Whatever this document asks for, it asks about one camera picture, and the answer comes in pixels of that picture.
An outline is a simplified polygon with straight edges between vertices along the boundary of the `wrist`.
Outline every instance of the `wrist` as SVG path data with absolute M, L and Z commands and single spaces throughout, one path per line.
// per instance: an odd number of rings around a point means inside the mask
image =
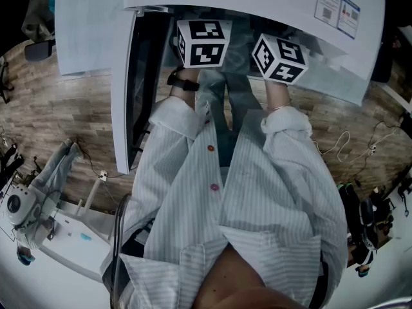
M 194 101 L 196 98 L 196 94 L 193 91 L 184 91 L 182 88 L 173 86 L 172 89 L 170 90 L 170 95 L 169 96 L 174 96 L 178 97 L 181 100 L 184 100 L 185 103 L 190 106 L 192 109 L 194 109 Z
M 180 79 L 180 80 L 189 80 L 191 82 L 197 82 L 198 81 L 198 77 L 199 77 L 199 72 L 200 69 L 183 69 L 180 70 L 176 76 Z
M 286 85 L 272 81 L 265 81 L 265 85 L 268 110 L 275 110 L 290 104 L 289 91 Z

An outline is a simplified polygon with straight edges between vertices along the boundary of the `skin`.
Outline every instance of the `skin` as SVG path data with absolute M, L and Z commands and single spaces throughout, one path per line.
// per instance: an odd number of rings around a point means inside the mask
M 176 76 L 182 80 L 197 82 L 199 69 L 184 69 Z M 265 81 L 268 110 L 290 103 L 284 84 Z M 196 94 L 172 87 L 170 96 L 178 97 L 194 109 Z M 228 245 L 203 281 L 193 302 L 193 309 L 266 309 L 303 307 L 282 293 L 265 287 L 259 274 Z

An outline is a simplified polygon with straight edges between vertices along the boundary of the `jeans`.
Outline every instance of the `jeans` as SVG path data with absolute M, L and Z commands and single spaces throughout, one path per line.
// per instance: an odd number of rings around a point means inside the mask
M 220 73 L 215 70 L 201 70 L 198 82 L 200 88 L 196 96 L 195 109 L 200 109 L 207 102 L 209 103 L 218 139 L 220 167 L 228 167 L 230 166 L 236 140 L 238 139 L 247 111 L 250 109 L 262 109 L 262 107 L 253 95 L 246 75 Z M 227 86 L 229 103 L 232 108 L 232 131 L 226 123 L 223 110 L 225 86 Z
M 63 142 L 59 149 L 49 158 L 46 167 L 32 181 L 28 188 L 34 187 L 45 195 L 49 190 L 50 192 L 56 191 L 49 195 L 49 199 L 57 202 L 66 185 L 72 163 L 76 158 L 81 157 L 83 157 L 82 151 L 76 143 L 72 144 L 69 140 Z

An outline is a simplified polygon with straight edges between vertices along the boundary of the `shirt sleeve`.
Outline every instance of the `shirt sleeve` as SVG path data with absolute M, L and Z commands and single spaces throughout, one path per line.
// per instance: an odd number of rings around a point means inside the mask
M 125 242 L 135 230 L 156 217 L 200 127 L 198 114 L 177 97 L 157 103 L 149 121 L 154 128 L 142 153 L 127 204 Z
M 37 230 L 35 227 L 32 227 L 25 233 L 16 232 L 15 237 L 22 246 L 30 248 L 31 250 L 37 250 L 43 244 L 43 241 L 49 233 L 50 230 L 46 229 L 43 224 L 40 224 Z
M 271 113 L 261 123 L 264 151 L 291 191 L 296 205 L 307 213 L 314 234 L 321 235 L 323 261 L 329 278 L 326 303 L 341 280 L 348 260 L 344 207 L 335 182 L 310 136 L 308 117 L 292 107 Z

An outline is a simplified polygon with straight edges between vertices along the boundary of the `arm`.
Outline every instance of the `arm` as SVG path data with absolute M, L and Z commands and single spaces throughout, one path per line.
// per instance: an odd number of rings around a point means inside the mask
M 338 285 L 346 267 L 346 218 L 335 182 L 312 142 L 308 117 L 290 103 L 287 87 L 266 82 L 268 110 L 262 121 L 267 138 L 265 152 L 291 194 L 307 213 L 314 234 L 321 235 L 323 260 L 329 267 L 326 301 Z
M 197 69 L 184 69 L 177 76 L 196 82 L 198 74 Z M 194 99 L 195 93 L 172 87 L 169 97 L 154 107 L 149 119 L 154 128 L 142 153 L 127 204 L 124 241 L 156 217 L 186 159 L 200 127 Z

